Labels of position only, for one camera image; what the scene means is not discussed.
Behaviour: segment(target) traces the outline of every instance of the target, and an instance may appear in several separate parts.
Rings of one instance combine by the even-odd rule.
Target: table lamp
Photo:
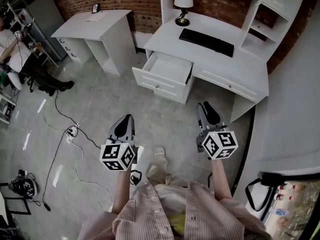
[[[175,24],[179,26],[188,26],[190,21],[185,18],[188,13],[187,8],[194,6],[193,0],[174,0],[174,5],[181,8],[181,14],[178,18],[175,19]]]

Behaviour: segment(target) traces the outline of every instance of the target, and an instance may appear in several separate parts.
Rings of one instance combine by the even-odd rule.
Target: shirt button
[[[160,234],[165,234],[165,233],[167,233],[168,232],[168,228],[167,227],[162,227],[162,228],[160,228]]]

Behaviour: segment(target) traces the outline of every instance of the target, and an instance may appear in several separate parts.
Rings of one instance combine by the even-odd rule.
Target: brick wall
[[[132,31],[154,33],[162,23],[160,0],[54,0],[65,20],[80,12],[91,11],[92,5],[100,3],[102,10],[128,9],[132,10],[128,20]],[[317,0],[303,0],[300,10],[290,30],[279,48],[267,63],[269,74],[285,58],[290,49],[305,29]],[[242,27],[251,0],[193,0],[191,12],[204,14],[237,27]],[[259,7],[256,17],[259,21],[272,27],[276,20],[276,13]]]

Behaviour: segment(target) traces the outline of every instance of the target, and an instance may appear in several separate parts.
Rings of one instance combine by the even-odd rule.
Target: striped shirt
[[[269,240],[262,222],[232,199],[217,201],[208,187],[190,182],[184,240]],[[147,178],[136,186],[119,215],[102,212],[88,219],[78,240],[174,240],[169,221]]]

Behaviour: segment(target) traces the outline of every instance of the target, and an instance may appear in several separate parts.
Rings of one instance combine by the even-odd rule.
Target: tiled floor
[[[146,61],[140,53],[141,67]],[[71,90],[60,92],[57,106],[60,111],[76,122],[79,127],[100,146],[105,143],[110,127],[125,114],[132,114],[135,120],[135,143],[143,146],[141,168],[146,168],[153,158],[154,147],[163,146],[169,160],[171,174],[207,183],[210,165],[207,157],[197,153],[196,136],[200,129],[196,120],[196,105],[209,101],[228,121],[234,100],[232,92],[209,82],[196,79],[186,105],[155,96],[153,91],[137,85],[131,70],[121,77],[106,74],[95,60],[85,65],[74,64],[66,58],[58,76],[61,80],[74,80]],[[38,112],[41,103],[45,106]],[[55,108],[55,96],[35,90],[30,93],[27,86],[19,94],[17,107],[9,126],[0,122],[0,182],[16,177],[18,170],[31,172],[39,186],[38,199],[44,191],[47,174],[63,132],[72,126],[70,119],[60,115]],[[235,131],[239,149],[224,165],[229,185],[234,182],[247,140],[250,115],[247,113],[230,124]],[[109,189],[113,198],[117,173],[109,172],[99,162],[100,150],[88,141],[82,133],[73,140],[82,147],[85,158],[77,167],[82,180],[95,182]],[[107,210],[111,203],[106,190],[92,184],[80,182],[74,171],[75,164],[82,158],[81,151],[66,142],[63,137],[53,164],[45,200],[51,208],[30,203],[32,215],[15,215],[19,226],[32,240],[75,240],[81,224],[90,215]],[[56,187],[53,180],[56,171],[62,167]],[[4,196],[12,196],[6,188]],[[11,209],[23,209],[17,201],[9,202]]]

